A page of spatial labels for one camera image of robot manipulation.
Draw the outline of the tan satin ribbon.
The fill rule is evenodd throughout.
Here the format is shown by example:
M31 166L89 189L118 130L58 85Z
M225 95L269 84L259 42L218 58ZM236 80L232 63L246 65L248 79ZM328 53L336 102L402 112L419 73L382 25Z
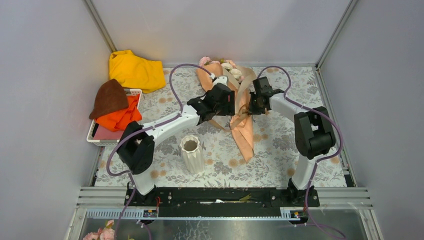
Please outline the tan satin ribbon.
M209 120L208 121L212 126L218 128L219 130L223 130L225 132L231 132L232 130L241 130L241 129L247 129L249 131L253 130L253 121L251 118L251 115L247 112L238 113L235 116L233 116L229 122L229 128L225 128L221 126L218 122L215 120Z

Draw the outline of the flower bouquet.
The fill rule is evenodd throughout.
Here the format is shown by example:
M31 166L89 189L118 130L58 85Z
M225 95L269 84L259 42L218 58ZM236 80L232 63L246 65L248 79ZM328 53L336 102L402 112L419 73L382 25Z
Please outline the flower bouquet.
M257 78L251 68L237 65L229 59L218 60L208 56L202 57L199 60L199 65L217 77L227 76L228 86L235 92L235 115L248 113L250 102L248 91L253 80ZM253 130L242 128L241 130L234 129L230 132L244 161L248 163L254 156Z

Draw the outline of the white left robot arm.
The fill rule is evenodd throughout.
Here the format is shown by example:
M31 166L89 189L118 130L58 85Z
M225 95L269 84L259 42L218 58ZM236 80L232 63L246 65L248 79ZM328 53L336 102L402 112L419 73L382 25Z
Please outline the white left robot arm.
M155 200L155 184L148 169L153 163L155 147L175 134L210 121L215 116L235 114L235 91L217 83L205 95L190 99L180 112L171 113L144 125L131 122L118 145L117 154L129 169L136 199L144 206Z

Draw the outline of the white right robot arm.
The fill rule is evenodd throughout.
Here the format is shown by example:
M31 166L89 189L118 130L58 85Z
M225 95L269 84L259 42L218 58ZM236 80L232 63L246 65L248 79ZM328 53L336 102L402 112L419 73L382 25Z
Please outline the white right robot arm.
M248 111L261 115L266 111L278 112L294 123L294 141L299 152L298 165L288 183L287 201L293 206L301 205L317 160L327 156L336 144L328 110L324 106L310 108L286 97L281 89L273 89L267 77L253 82Z

